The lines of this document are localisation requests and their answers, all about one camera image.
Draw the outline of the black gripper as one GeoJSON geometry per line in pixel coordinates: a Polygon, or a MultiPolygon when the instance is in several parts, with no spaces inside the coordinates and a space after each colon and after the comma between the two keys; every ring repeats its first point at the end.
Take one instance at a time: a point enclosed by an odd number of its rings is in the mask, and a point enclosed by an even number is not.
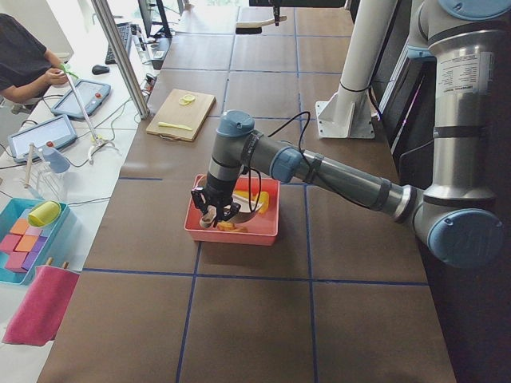
{"type": "Polygon", "coordinates": [[[209,206],[216,209],[213,227],[216,227],[219,222],[227,222],[235,217],[240,210],[240,205],[232,198],[237,178],[220,180],[216,177],[205,177],[202,180],[205,181],[203,186],[196,185],[191,190],[195,208],[200,210],[202,215],[208,214],[209,206]]]}
{"type": "Polygon", "coordinates": [[[279,26],[280,7],[282,5],[282,1],[281,0],[268,0],[268,2],[272,7],[275,26],[279,26]]]}

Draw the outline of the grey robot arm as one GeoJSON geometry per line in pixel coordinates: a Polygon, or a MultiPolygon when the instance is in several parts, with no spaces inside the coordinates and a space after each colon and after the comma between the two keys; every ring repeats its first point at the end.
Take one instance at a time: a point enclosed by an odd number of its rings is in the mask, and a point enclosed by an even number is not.
{"type": "Polygon", "coordinates": [[[220,119],[208,173],[192,189],[200,225],[232,221],[241,175],[254,170],[275,180],[293,178],[334,192],[411,227],[430,252],[453,267],[486,264],[504,243],[491,208],[484,159],[495,54],[510,24],[507,1],[415,1],[407,39],[411,58],[436,62],[431,185],[400,186],[318,153],[285,144],[231,110],[220,119]]]}

